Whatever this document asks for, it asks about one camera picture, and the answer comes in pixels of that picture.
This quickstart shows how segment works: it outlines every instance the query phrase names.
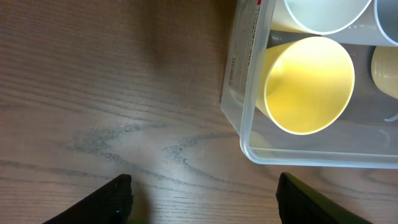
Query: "plastic bin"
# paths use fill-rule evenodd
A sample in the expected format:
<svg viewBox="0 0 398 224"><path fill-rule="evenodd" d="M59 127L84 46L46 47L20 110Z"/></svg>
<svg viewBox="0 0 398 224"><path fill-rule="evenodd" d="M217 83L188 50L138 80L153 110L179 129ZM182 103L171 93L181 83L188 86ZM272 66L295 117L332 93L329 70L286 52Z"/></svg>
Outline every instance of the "plastic bin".
<svg viewBox="0 0 398 224"><path fill-rule="evenodd" d="M221 109L243 153L258 164L398 168L398 120L388 120L398 113L398 100L372 81L375 46L342 44L354 63L355 87L343 114L326 129L289 134L255 107L267 46L312 35L270 34L274 6L275 0L238 0L236 8Z"/></svg>

